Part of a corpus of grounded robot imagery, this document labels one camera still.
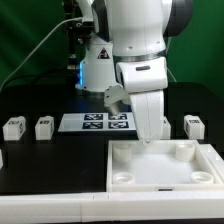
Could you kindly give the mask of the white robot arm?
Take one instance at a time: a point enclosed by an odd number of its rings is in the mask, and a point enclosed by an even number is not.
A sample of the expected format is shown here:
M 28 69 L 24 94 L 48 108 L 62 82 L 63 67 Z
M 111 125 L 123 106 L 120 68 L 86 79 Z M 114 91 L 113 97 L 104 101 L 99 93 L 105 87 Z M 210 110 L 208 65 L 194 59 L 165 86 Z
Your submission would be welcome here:
M 108 112 L 131 106 L 138 139 L 162 137 L 166 37 L 179 35 L 192 0 L 62 0 L 75 88 L 102 95 Z

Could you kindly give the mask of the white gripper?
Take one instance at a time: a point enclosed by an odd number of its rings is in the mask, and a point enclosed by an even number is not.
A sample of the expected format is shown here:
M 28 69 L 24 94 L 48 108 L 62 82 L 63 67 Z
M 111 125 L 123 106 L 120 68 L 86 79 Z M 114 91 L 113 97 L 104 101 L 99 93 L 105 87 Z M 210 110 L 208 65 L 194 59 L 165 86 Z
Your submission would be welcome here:
M 141 142 L 159 140 L 163 134 L 164 118 L 162 89 L 168 86 L 166 59 L 159 57 L 142 62 L 119 62 L 116 73 L 124 89 L 128 93 L 136 93 L 130 95 L 130 102 L 138 139 Z M 150 93 L 146 97 L 141 92 Z

